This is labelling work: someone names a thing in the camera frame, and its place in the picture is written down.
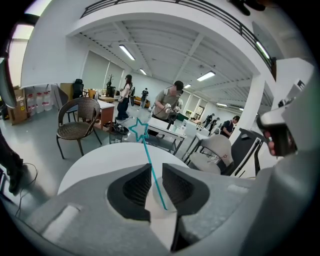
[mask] black railing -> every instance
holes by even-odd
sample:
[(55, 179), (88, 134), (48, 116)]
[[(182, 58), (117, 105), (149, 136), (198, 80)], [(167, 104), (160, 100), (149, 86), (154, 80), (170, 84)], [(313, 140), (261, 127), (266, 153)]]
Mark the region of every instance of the black railing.
[[(85, 8), (85, 11), (82, 14), (81, 18), (110, 6), (129, 3), (129, 2), (140, 2), (140, 1), (150, 1), (150, 0), (101, 0)], [(223, 23), (227, 24), (229, 27), (237, 31), (257, 51), (257, 53), (263, 59), (265, 64), (268, 66), (269, 70), (270, 71), (272, 70), (273, 61), (271, 56), (267, 53), (266, 48), (264, 48), (264, 51), (266, 52), (266, 54), (268, 54), (269, 58), (267, 58), (266, 55), (263, 53), (263, 51), (258, 47), (257, 42), (259, 42), (259, 40), (256, 38), (256, 36), (239, 20), (237, 20), (235, 17), (233, 17), (223, 9), (204, 0), (152, 0), (152, 1), (167, 2), (172, 4), (188, 6), (219, 19), (220, 21), (222, 21)]]

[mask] blue star wand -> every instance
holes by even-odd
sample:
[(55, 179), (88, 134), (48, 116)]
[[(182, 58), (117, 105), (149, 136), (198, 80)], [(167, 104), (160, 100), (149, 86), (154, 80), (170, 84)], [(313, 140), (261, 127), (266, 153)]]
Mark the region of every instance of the blue star wand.
[(160, 187), (159, 187), (159, 184), (158, 184), (158, 181), (157, 181), (157, 177), (156, 177), (156, 173), (155, 173), (154, 167), (152, 165), (151, 158), (150, 158), (150, 155), (149, 155), (149, 151), (148, 151), (148, 148), (147, 148), (147, 144), (146, 144), (146, 141), (145, 141), (145, 138), (149, 138), (148, 124), (147, 123), (142, 123), (139, 118), (136, 118), (135, 125), (130, 126), (129, 130), (132, 131), (135, 134), (135, 139), (136, 139), (137, 142), (142, 139), (146, 156), (148, 157), (148, 161), (151, 164), (151, 171), (152, 171), (152, 175), (153, 175), (153, 178), (154, 178), (154, 181), (155, 181), (156, 189), (158, 190), (158, 193), (159, 193), (163, 208), (165, 210), (168, 210), (166, 208), (164, 198), (163, 198), (163, 196), (161, 194)]

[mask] floor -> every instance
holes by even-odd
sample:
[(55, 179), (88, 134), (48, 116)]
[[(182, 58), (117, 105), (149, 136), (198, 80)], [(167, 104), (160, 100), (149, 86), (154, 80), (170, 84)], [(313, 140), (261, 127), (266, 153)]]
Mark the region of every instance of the floor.
[[(113, 117), (118, 114), (117, 104), (115, 102)], [(147, 108), (140, 109), (139, 106), (129, 106), (127, 113), (130, 118), (123, 122), (125, 127), (132, 126), (136, 123), (138, 117), (142, 122), (148, 122), (150, 112)], [(21, 181), (21, 188), (23, 191), (17, 195), (9, 193), (9, 182), (4, 181), (2, 183), (3, 193), (13, 201), (13, 203), (4, 201), (7, 210), (15, 215), (20, 203), (20, 196), (22, 196), (20, 212), (17, 216), (21, 220), (25, 220), (36, 208), (41, 206), (51, 197), (57, 195), (60, 183), (68, 171), (68, 169), (75, 163), (80, 157), (81, 153), (77, 144), (77, 141), (59, 140), (61, 149), (63, 151), (65, 159), (61, 158), (57, 143), (56, 132), (58, 127), (58, 110), (53, 108), (50, 111), (36, 114), (29, 118), (27, 121), (18, 124), (11, 125), (10, 121), (0, 120), (0, 128), (3, 136), (11, 148), (16, 151), (23, 159), (24, 163), (30, 163), (35, 165), (38, 175), (36, 181), (27, 186), (36, 176), (35, 168), (30, 165), (25, 165), (25, 175)], [(64, 116), (64, 121), (68, 122), (67, 115)], [(176, 120), (175, 125), (181, 126), (182, 122)], [(97, 134), (102, 142), (102, 146), (109, 144), (109, 133), (96, 129)], [(176, 157), (182, 158), (189, 146), (192, 138), (186, 138), (178, 150)], [(128, 134), (124, 138), (124, 142), (135, 142), (135, 136)], [(94, 134), (81, 140), (84, 154), (98, 148), (100, 146), (97, 138)]]

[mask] hair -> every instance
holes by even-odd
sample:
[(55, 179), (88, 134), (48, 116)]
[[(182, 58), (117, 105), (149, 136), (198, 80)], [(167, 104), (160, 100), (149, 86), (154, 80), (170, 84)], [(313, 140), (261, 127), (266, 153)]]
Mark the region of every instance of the hair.
[(182, 91), (183, 90), (183, 88), (184, 88), (184, 83), (183, 82), (181, 82), (181, 81), (175, 81), (174, 82), (174, 85), (176, 86), (176, 90), (177, 91)]
[(123, 89), (126, 88), (127, 84), (130, 85), (130, 90), (131, 90), (131, 87), (133, 84), (132, 84), (132, 75), (130, 75), (130, 74), (127, 74), (125, 77), (125, 85), (124, 85)]

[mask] gray shirt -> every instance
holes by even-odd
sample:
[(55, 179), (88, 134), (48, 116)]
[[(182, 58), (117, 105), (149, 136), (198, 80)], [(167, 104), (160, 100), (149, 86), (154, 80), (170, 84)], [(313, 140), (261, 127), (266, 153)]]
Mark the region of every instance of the gray shirt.
[[(171, 96), (170, 91), (168, 90), (167, 95), (165, 95), (165, 90), (162, 90), (159, 92), (159, 94), (156, 96), (155, 101), (160, 102), (163, 106), (169, 103), (171, 105), (171, 108), (173, 109), (178, 105), (178, 96)], [(166, 113), (166, 109), (161, 109), (157, 105), (153, 108), (153, 114), (162, 120), (168, 119), (169, 113)]]

